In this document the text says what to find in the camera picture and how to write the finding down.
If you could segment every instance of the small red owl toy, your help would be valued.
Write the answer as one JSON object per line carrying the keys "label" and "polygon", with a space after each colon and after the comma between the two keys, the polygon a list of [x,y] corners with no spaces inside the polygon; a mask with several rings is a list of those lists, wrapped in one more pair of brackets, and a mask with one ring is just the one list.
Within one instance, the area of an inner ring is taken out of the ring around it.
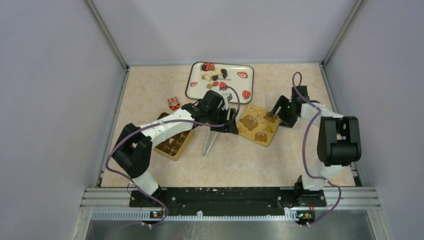
{"label": "small red owl toy", "polygon": [[178,98],[176,96],[172,98],[168,98],[169,108],[172,109],[172,111],[175,111],[180,108],[180,102],[178,101]]}

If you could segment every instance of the strawberry toy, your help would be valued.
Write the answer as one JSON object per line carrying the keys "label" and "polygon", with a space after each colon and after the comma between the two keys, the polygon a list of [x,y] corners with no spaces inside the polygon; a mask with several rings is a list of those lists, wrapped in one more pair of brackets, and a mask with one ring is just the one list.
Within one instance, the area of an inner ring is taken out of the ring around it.
{"label": "strawberry toy", "polygon": [[241,95],[243,96],[244,100],[248,100],[249,98],[251,98],[251,92],[248,90],[244,90]]}
{"label": "strawberry toy", "polygon": [[219,90],[222,90],[222,91],[225,91],[225,90],[227,90],[228,89],[228,87],[226,87],[226,86],[228,86],[225,82],[220,82],[219,83]]}
{"label": "strawberry toy", "polygon": [[200,66],[200,69],[203,70],[203,71],[205,71],[205,72],[213,71],[213,70],[215,70],[215,64],[209,63],[209,62],[205,62],[205,63],[203,63]]}

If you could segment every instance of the metal rod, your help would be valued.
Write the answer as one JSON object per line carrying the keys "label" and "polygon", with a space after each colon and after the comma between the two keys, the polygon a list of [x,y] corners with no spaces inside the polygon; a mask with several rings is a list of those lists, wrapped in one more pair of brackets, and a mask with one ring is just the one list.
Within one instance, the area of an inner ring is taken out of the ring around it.
{"label": "metal rod", "polygon": [[83,0],[83,1],[86,4],[91,15],[93,16],[95,22],[97,23],[97,26],[100,29],[100,32],[103,35],[104,39],[106,40],[106,43],[109,46],[110,50],[112,51],[113,55],[119,61],[119,64],[122,66],[122,68],[127,70],[128,64],[125,62],[125,59],[124,59],[122,53],[120,52],[116,42],[112,38],[112,35],[109,32],[105,22],[103,21],[102,16],[100,15],[99,11],[97,10],[96,5],[94,4],[93,0]]}
{"label": "metal rod", "polygon": [[113,112],[113,117],[112,117],[112,121],[109,125],[109,129],[107,131],[107,142],[106,145],[104,146],[104,150],[103,150],[103,154],[101,156],[101,167],[100,167],[100,172],[98,173],[98,178],[96,179],[96,185],[102,178],[102,173],[105,169],[105,163],[106,163],[106,157],[109,155],[109,151],[111,150],[111,144],[112,144],[112,140],[114,138],[114,132],[115,132],[115,128],[117,126],[117,121],[118,121],[118,115],[121,109],[121,104],[122,104],[122,100],[124,99],[124,92],[125,92],[125,88],[127,87],[127,82],[128,82],[128,77],[130,75],[130,71],[129,69],[127,71],[125,71],[125,75],[123,77],[122,80],[122,85],[120,87],[119,90],[119,95],[118,98],[116,100],[116,104],[115,104],[115,109]]}
{"label": "metal rod", "polygon": [[[335,187],[323,189],[326,207],[316,207],[317,210],[328,210],[333,206],[339,196],[339,190]],[[102,187],[87,188],[81,201],[82,209],[131,209],[130,195],[126,187]],[[338,210],[379,210],[381,209],[374,187],[341,187],[341,201]],[[295,207],[292,210],[308,210],[309,207]]]}
{"label": "metal rod", "polygon": [[343,38],[345,37],[346,33],[348,32],[349,28],[351,27],[353,21],[355,20],[356,16],[358,15],[361,7],[364,5],[364,3],[367,0],[357,0],[355,5],[353,6],[352,10],[349,13],[349,16],[347,17],[346,21],[341,26],[340,31],[338,32],[337,37],[335,38],[334,42],[332,43],[327,55],[324,58],[324,61],[322,61],[324,66],[327,66],[327,64],[330,62],[334,52],[339,47],[340,43],[342,42]]}
{"label": "metal rod", "polygon": [[327,67],[324,66],[323,63],[320,64],[320,70],[322,74],[322,79],[324,80],[324,85],[327,90],[328,98],[330,99],[332,110],[335,113],[340,114],[341,109],[339,105],[339,101],[337,100],[337,96],[333,90],[333,83],[331,82],[330,76],[327,72]]}
{"label": "metal rod", "polygon": [[375,236],[375,240],[391,240],[393,239],[387,219],[381,209],[369,209],[369,223]]}
{"label": "metal rod", "polygon": [[209,138],[211,137],[211,129],[209,129],[207,131],[207,135],[206,135],[206,140],[204,141],[204,145],[203,145],[203,151],[201,151],[201,155],[205,156],[206,155],[206,149],[209,143]]}
{"label": "metal rod", "polygon": [[216,132],[212,138],[212,141],[210,141],[209,143],[209,139],[211,138],[211,132],[211,129],[209,129],[209,131],[207,132],[206,141],[204,142],[203,151],[201,152],[202,156],[206,156],[209,153],[212,148],[212,145],[215,142],[215,139],[217,139],[218,137],[219,132]]}
{"label": "metal rod", "polygon": [[85,240],[90,226],[90,220],[93,215],[91,209],[80,209],[76,217],[76,223],[73,228],[72,240]]}
{"label": "metal rod", "polygon": [[210,150],[211,150],[211,148],[212,148],[212,145],[213,145],[213,144],[214,144],[214,142],[215,142],[215,139],[217,139],[217,137],[218,137],[218,135],[219,135],[219,134],[220,134],[219,132],[215,132],[215,136],[213,136],[212,141],[210,142],[209,147],[207,148],[207,151],[206,151],[206,153],[205,153],[203,156],[208,155],[209,151],[210,151]]}

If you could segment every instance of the red strawberry pattern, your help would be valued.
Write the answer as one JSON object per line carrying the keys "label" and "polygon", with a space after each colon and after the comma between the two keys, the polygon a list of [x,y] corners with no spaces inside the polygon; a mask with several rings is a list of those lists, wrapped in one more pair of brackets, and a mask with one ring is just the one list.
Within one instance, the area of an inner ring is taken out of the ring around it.
{"label": "red strawberry pattern", "polygon": [[241,96],[243,96],[244,100],[248,100],[251,97],[251,92],[244,90],[243,93],[241,93]]}
{"label": "red strawberry pattern", "polygon": [[220,82],[219,83],[219,90],[222,90],[222,91],[225,91],[225,90],[227,90],[228,89],[228,87],[226,87],[226,86],[228,86],[225,82]]}
{"label": "red strawberry pattern", "polygon": [[203,71],[205,71],[205,72],[208,72],[208,71],[211,71],[211,70],[214,70],[215,69],[215,64],[209,63],[209,62],[205,62],[205,63],[203,63],[200,66],[200,69],[203,70]]}
{"label": "red strawberry pattern", "polygon": [[242,79],[247,79],[249,77],[248,73],[245,71],[239,71],[237,72],[237,75]]}

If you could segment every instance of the waffle-shaped wooden board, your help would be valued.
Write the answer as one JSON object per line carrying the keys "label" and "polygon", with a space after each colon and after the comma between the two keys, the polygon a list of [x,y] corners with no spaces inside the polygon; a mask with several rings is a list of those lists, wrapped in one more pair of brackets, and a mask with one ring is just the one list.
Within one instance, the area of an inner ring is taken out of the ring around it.
{"label": "waffle-shaped wooden board", "polygon": [[268,114],[268,110],[248,104],[236,124],[238,134],[254,143],[268,147],[281,121],[277,115],[268,116]]}
{"label": "waffle-shaped wooden board", "polygon": [[[169,113],[162,112],[157,119],[162,119],[168,116]],[[194,130],[180,132],[167,140],[159,143],[153,148],[153,151],[164,156],[172,161],[178,161],[183,154],[184,150],[189,145],[190,141],[195,134]]]}

